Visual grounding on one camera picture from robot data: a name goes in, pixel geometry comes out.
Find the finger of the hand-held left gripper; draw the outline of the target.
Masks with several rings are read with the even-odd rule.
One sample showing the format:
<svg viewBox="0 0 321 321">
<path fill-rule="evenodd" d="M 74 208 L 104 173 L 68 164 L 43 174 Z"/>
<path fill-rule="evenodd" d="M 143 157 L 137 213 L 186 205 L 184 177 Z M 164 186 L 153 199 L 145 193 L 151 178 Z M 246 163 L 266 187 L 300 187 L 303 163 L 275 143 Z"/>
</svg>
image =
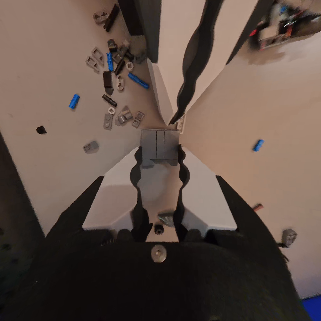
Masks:
<svg viewBox="0 0 321 321">
<path fill-rule="evenodd" d="M 186 47 L 178 92 L 178 118 L 224 69 L 258 1 L 205 1 Z"/>
<path fill-rule="evenodd" d="M 159 114 L 169 125 L 178 111 L 177 96 L 183 84 L 183 58 L 191 36 L 200 24 L 205 0 L 161 1 L 158 61 L 147 59 Z"/>
</svg>

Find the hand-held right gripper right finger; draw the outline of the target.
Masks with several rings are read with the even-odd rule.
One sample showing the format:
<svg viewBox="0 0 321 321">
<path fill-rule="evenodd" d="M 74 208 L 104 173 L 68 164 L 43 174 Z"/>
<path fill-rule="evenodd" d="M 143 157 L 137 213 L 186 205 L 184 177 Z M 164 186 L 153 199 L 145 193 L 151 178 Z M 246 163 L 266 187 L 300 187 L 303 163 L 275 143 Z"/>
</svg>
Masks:
<svg viewBox="0 0 321 321">
<path fill-rule="evenodd" d="M 188 232 L 196 230 L 205 239 L 211 230 L 237 230 L 218 179 L 203 162 L 186 147 L 178 146 L 179 189 L 173 222 L 179 242 Z"/>
</svg>

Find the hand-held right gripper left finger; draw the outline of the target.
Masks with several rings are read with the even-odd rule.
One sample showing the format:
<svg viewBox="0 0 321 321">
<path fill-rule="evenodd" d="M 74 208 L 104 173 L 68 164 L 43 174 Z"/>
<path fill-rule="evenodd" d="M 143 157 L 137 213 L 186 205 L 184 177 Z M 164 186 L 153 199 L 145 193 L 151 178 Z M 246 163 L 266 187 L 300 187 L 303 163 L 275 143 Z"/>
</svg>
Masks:
<svg viewBox="0 0 321 321">
<path fill-rule="evenodd" d="M 82 225 L 83 230 L 129 230 L 136 242 L 146 242 L 151 231 L 141 190 L 142 147 L 136 147 L 107 171 Z"/>
</svg>

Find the grey lego tile assembly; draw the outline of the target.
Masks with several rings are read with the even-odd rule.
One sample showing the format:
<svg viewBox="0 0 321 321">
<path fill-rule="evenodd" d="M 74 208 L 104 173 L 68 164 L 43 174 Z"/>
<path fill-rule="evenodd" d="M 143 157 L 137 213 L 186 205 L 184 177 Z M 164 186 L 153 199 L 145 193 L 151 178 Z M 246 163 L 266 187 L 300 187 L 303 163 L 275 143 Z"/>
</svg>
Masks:
<svg viewBox="0 0 321 321">
<path fill-rule="evenodd" d="M 176 129 L 143 129 L 140 146 L 142 159 L 152 159 L 155 164 L 167 159 L 178 159 L 180 133 Z"/>
</svg>

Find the light grey studded lego plate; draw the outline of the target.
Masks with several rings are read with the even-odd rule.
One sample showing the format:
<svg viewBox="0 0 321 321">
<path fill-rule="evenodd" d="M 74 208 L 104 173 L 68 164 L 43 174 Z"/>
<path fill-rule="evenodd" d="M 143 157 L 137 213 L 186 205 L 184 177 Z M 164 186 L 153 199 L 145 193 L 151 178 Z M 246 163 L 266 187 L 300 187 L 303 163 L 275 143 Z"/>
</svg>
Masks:
<svg viewBox="0 0 321 321">
<path fill-rule="evenodd" d="M 184 114 L 176 123 L 176 130 L 179 131 L 180 134 L 183 134 L 186 122 L 186 114 Z"/>
</svg>

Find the grey lego car model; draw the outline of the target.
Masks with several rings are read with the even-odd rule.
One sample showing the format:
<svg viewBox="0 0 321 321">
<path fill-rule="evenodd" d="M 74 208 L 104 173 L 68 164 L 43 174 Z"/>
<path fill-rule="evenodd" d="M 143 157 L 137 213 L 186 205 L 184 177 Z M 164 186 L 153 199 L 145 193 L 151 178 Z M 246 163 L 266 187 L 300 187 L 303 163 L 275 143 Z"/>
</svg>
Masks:
<svg viewBox="0 0 321 321">
<path fill-rule="evenodd" d="M 251 50 L 307 39 L 321 31 L 319 0 L 276 0 L 248 38 Z"/>
</svg>

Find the pile of small lego pieces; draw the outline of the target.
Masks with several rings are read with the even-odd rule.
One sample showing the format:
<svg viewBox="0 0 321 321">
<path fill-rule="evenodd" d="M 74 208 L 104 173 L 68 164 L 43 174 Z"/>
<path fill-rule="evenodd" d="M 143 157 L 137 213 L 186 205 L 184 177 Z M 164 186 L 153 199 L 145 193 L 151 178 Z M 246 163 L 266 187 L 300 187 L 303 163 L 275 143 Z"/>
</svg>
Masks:
<svg viewBox="0 0 321 321">
<path fill-rule="evenodd" d="M 137 111 L 136 115 L 133 115 L 129 107 L 125 106 L 116 115 L 115 113 L 118 104 L 111 96 L 114 92 L 114 88 L 116 88 L 118 92 L 123 92 L 125 89 L 125 80 L 122 76 L 124 69 L 128 71 L 128 78 L 131 81 L 146 90 L 150 88 L 148 83 L 133 73 L 135 64 L 142 63 L 146 58 L 146 53 L 143 51 L 138 55 L 134 55 L 131 52 L 131 42 L 126 39 L 119 46 L 114 39 L 108 39 L 107 48 L 106 58 L 103 57 L 102 52 L 97 47 L 95 47 L 92 50 L 91 55 L 86 58 L 86 65 L 97 73 L 100 73 L 100 67 L 105 67 L 105 62 L 107 64 L 108 70 L 103 72 L 105 94 L 103 94 L 102 99 L 109 107 L 107 115 L 105 116 L 104 128 L 111 130 L 112 120 L 114 120 L 116 126 L 124 126 L 132 121 L 132 126 L 138 129 L 145 114 L 141 111 Z"/>
</svg>

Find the grey lego slope brick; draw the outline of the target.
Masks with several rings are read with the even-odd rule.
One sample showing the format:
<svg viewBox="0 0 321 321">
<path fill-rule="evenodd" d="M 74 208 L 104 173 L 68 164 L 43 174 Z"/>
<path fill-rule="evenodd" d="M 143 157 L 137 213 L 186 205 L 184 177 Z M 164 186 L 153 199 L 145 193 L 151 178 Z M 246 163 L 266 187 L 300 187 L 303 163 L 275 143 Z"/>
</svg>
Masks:
<svg viewBox="0 0 321 321">
<path fill-rule="evenodd" d="M 99 144 L 96 141 L 91 141 L 90 143 L 82 147 L 86 154 L 93 154 L 99 150 Z"/>
</svg>

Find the grey bent technic beam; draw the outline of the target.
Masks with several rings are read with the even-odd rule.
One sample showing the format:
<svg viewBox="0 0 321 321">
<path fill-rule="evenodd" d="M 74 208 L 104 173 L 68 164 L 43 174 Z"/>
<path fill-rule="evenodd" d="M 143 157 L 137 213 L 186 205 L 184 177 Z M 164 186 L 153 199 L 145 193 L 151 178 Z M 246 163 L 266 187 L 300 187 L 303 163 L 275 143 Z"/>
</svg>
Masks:
<svg viewBox="0 0 321 321">
<path fill-rule="evenodd" d="M 297 238 L 297 232 L 291 228 L 282 231 L 281 244 L 284 248 L 289 248 Z"/>
</svg>

